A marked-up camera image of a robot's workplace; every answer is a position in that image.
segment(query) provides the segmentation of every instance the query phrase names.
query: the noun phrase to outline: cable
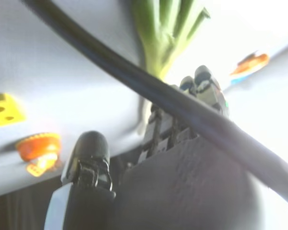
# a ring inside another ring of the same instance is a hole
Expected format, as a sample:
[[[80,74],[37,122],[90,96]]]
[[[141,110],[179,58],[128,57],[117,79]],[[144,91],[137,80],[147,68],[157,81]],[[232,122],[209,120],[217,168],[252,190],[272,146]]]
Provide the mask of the cable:
[[[22,2],[89,60],[167,113],[183,120],[288,201],[288,164],[272,151],[196,98],[166,85],[113,52],[53,2]]]

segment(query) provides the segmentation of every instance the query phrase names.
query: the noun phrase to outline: yellow toy block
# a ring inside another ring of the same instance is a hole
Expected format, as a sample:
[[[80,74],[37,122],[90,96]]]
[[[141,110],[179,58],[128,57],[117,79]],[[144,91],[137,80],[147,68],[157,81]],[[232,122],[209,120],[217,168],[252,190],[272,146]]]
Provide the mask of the yellow toy block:
[[[24,121],[25,116],[16,101],[6,93],[0,93],[0,126]]]

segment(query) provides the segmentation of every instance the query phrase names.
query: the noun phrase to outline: green vegetable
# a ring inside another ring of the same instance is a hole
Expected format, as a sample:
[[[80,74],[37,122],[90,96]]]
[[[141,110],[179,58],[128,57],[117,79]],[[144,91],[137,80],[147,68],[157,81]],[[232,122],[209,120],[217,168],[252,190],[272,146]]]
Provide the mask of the green vegetable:
[[[132,0],[132,12],[146,71],[161,80],[202,21],[209,18],[201,0]]]

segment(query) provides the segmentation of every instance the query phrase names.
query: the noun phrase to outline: yellow block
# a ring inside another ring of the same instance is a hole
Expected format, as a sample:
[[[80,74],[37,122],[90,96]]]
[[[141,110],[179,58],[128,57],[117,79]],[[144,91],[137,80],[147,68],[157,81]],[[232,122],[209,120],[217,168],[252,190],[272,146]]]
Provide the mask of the yellow block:
[[[24,121],[25,116],[16,101],[6,93],[0,93],[0,126]]]

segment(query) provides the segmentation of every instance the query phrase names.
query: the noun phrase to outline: black cable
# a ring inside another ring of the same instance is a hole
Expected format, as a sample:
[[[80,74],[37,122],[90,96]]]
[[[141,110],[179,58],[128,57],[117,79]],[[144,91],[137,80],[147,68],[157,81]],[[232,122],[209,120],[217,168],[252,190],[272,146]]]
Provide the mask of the black cable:
[[[22,0],[73,47],[141,96],[184,121],[288,201],[288,164],[214,110],[166,85],[92,37],[49,0]]]

